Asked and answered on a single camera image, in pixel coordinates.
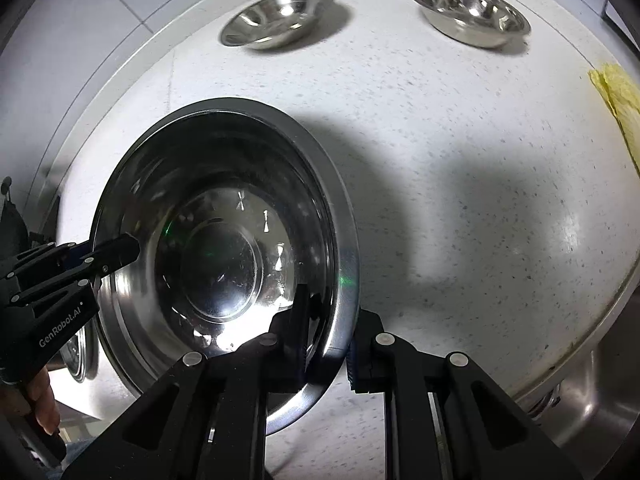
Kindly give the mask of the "person left hand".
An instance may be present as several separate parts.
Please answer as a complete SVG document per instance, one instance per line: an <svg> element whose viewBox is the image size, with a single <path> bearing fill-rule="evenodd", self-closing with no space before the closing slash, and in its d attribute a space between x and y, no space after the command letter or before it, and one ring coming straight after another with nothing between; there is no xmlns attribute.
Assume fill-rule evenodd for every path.
<svg viewBox="0 0 640 480"><path fill-rule="evenodd" d="M1 386L1 414L23 416L28 413L35 415L38 425L49 436L58 432L61 421L60 411L45 367L23 389L15 386Z"/></svg>

